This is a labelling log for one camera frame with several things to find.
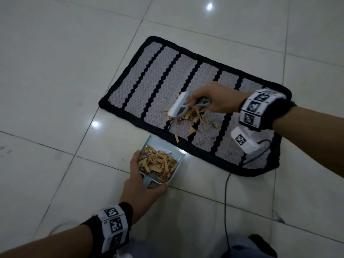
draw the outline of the tile floor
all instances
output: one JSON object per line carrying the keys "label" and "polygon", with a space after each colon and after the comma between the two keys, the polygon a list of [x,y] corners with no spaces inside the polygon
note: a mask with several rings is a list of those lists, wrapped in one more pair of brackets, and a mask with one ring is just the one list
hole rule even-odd
{"label": "tile floor", "polygon": [[[97,103],[148,36],[344,117],[343,11],[343,0],[0,0],[0,252],[117,203],[149,133]],[[188,155],[131,235],[160,257],[219,257],[226,176]],[[338,257],[343,188],[283,140],[277,170],[231,176],[228,230],[260,234],[279,257]]]}

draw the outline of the person's right arm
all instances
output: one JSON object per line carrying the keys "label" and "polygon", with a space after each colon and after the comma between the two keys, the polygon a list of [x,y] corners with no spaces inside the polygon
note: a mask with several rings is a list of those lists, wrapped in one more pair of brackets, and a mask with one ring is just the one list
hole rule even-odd
{"label": "person's right arm", "polygon": [[[197,98],[212,100],[209,110],[220,113],[239,112],[240,105],[252,93],[230,89],[211,82],[187,99],[193,105]],[[273,130],[299,147],[315,161],[344,178],[344,119],[313,110],[293,107],[273,122]]]}

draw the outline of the wrist strap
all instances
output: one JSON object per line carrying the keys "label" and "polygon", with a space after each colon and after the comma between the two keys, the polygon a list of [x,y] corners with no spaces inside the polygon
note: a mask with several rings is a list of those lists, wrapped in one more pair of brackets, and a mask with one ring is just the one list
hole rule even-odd
{"label": "wrist strap", "polygon": [[296,106],[294,102],[286,100],[284,94],[269,89],[256,91],[242,104],[239,123],[255,131],[272,129],[275,119]]}
{"label": "wrist strap", "polygon": [[129,203],[123,202],[98,211],[82,224],[87,225],[93,238],[90,257],[113,256],[114,252],[129,241],[133,210]]}

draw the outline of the white brush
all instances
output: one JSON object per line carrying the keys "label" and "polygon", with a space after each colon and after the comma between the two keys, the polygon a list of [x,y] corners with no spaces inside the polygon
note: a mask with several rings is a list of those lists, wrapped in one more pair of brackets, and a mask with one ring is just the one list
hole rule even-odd
{"label": "white brush", "polygon": [[[189,106],[184,105],[184,103],[191,94],[192,94],[192,92],[190,92],[190,91],[181,92],[178,99],[175,101],[173,106],[170,108],[167,115],[169,115],[172,118],[183,117],[187,113],[187,111],[189,110]],[[207,107],[210,105],[210,103],[211,103],[210,99],[202,98],[194,106],[195,107]]]}

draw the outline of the mat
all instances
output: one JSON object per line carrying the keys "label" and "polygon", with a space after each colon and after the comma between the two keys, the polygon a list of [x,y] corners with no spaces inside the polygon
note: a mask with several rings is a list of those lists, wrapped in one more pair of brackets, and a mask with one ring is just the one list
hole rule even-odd
{"label": "mat", "polygon": [[[179,125],[166,119],[170,108],[182,91],[195,90],[208,82],[218,81],[230,88],[253,92],[269,88],[284,93],[286,87],[231,68],[185,48],[151,36],[139,48],[118,80],[100,100],[99,106],[135,126],[149,131],[184,151],[222,169],[241,176],[256,176],[279,166],[281,136],[272,130],[259,133],[261,139],[272,141],[270,149],[261,157],[245,165],[260,154],[260,149],[246,155],[230,136],[239,124],[239,114],[220,114],[206,111],[206,124],[183,121]],[[196,130],[188,135],[189,123]]]}

